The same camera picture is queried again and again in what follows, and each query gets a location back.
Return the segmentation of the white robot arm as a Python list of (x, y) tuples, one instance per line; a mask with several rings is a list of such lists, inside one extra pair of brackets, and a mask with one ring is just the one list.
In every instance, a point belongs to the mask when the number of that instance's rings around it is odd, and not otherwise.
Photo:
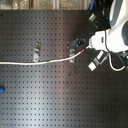
[(89, 39), (88, 47), (95, 50), (120, 53), (128, 50), (128, 0), (113, 0), (110, 27), (97, 31)]

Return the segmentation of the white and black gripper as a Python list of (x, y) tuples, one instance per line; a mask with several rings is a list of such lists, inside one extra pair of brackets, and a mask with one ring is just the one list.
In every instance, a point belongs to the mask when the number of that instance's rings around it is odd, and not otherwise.
[[(68, 42), (68, 47), (76, 48), (81, 44), (85, 44), (85, 43), (86, 43), (85, 39), (75, 39)], [(97, 31), (93, 36), (89, 38), (87, 47), (94, 50), (106, 51), (105, 32)]]

